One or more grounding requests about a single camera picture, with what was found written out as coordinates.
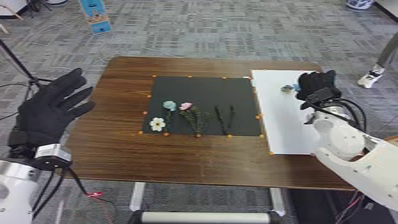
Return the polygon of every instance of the table leg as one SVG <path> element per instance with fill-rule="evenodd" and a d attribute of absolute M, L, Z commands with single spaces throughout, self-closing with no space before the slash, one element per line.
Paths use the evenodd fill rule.
<path fill-rule="evenodd" d="M 280 216 L 286 212 L 279 188 L 270 188 L 273 210 L 266 213 L 145 212 L 140 210 L 144 190 L 145 183 L 135 182 L 129 202 L 129 210 L 133 211 L 133 215 L 128 224 L 280 224 Z"/>
<path fill-rule="evenodd" d="M 135 182 L 131 202 L 129 202 L 129 210 L 133 212 L 140 210 L 144 191 L 145 191 L 145 183 L 144 182 Z"/>
<path fill-rule="evenodd" d="M 282 202 L 282 192 L 279 188 L 270 188 L 270 199 L 271 199 L 271 211 L 284 216 L 286 210 L 284 210 L 284 202 Z"/>

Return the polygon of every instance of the black glove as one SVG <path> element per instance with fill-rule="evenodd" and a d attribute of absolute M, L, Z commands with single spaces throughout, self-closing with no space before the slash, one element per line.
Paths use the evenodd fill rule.
<path fill-rule="evenodd" d="M 295 96 L 296 99 L 303 101 L 309 100 L 309 96 L 312 96 L 314 93 L 319 93 L 319 94 L 325 93 L 323 94 L 325 97 L 318 96 L 319 99 L 339 98 L 341 91 L 335 88 L 334 79 L 335 79 L 334 70 L 330 70 L 327 73 L 318 73 L 318 72 L 312 72 L 311 74 L 303 73 L 298 78 L 300 91 Z M 307 107 L 309 107 L 309 104 L 303 103 L 300 109 L 303 110 Z"/>
<path fill-rule="evenodd" d="M 58 143 L 67 124 L 94 108 L 94 102 L 74 107 L 92 92 L 90 87 L 72 94 L 85 83 L 78 68 L 40 87 L 17 108 L 16 126 L 8 135 L 10 147 L 39 147 Z"/>

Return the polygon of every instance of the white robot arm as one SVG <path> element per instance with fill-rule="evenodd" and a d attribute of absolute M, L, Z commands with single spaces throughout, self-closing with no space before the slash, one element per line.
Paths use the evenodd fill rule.
<path fill-rule="evenodd" d="M 346 117 L 343 107 L 323 110 Z M 373 201 L 398 211 L 398 147 L 319 111 L 312 126 L 319 133 L 314 151 L 319 162 Z"/>

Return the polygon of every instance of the floor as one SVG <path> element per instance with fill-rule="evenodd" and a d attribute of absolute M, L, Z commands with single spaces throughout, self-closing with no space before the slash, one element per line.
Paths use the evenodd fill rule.
<path fill-rule="evenodd" d="M 375 89 L 355 85 L 398 32 L 396 22 L 375 7 L 353 12 L 343 0 L 104 2 L 112 32 L 97 36 L 90 34 L 74 1 L 51 12 L 44 9 L 33 18 L 24 14 L 24 21 L 1 21 L 10 35 L 1 33 L 0 38 L 40 78 L 53 79 L 81 67 L 88 84 L 96 85 L 106 61 L 117 55 L 311 61 L 323 70 L 337 71 L 337 87 L 344 97 L 362 105 L 369 133 L 378 137 L 396 135 L 398 66 L 389 68 Z M 0 85 L 26 82 L 3 59 L 0 71 Z M 14 113 L 23 95 L 19 86 L 0 88 L 0 117 Z M 12 118 L 0 121 L 0 150 L 7 149 L 12 125 Z M 115 201 L 115 223 L 126 223 L 133 183 L 87 181 L 85 184 L 92 191 L 104 191 Z M 261 188 L 151 184 L 145 203 L 152 210 L 264 211 L 270 206 L 266 192 Z M 60 223 L 106 222 L 101 206 L 80 197 L 71 181 L 56 194 L 60 198 L 65 200 Z M 55 201 L 35 223 L 53 223 Z"/>

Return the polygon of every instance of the tripod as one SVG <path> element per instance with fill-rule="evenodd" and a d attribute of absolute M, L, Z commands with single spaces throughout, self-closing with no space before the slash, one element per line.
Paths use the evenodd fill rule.
<path fill-rule="evenodd" d="M 28 72 L 28 69 L 26 69 L 26 67 L 24 67 L 24 65 L 23 65 L 23 63 L 21 63 L 21 61 L 19 61 L 19 59 L 17 59 L 17 57 L 16 57 L 16 55 L 14 55 L 14 53 L 12 53 L 12 51 L 10 51 L 8 46 L 5 45 L 1 39 L 0 39 L 0 46 L 1 46 L 1 48 L 3 48 L 5 53 L 8 54 L 8 57 L 10 57 L 10 59 L 12 59 L 14 63 L 16 63 L 16 65 L 17 65 L 17 67 L 19 67 L 19 69 L 21 69 L 21 71 L 23 71 L 26 77 L 28 77 L 28 89 L 30 89 L 32 85 L 35 85 L 37 88 L 40 88 L 40 83 L 39 83 L 39 82 L 40 82 L 40 81 L 42 81 L 42 82 L 51 82 L 51 80 L 48 80 L 48 79 L 40 79 L 40 78 L 33 77 L 33 75 L 32 75 L 32 73 Z"/>

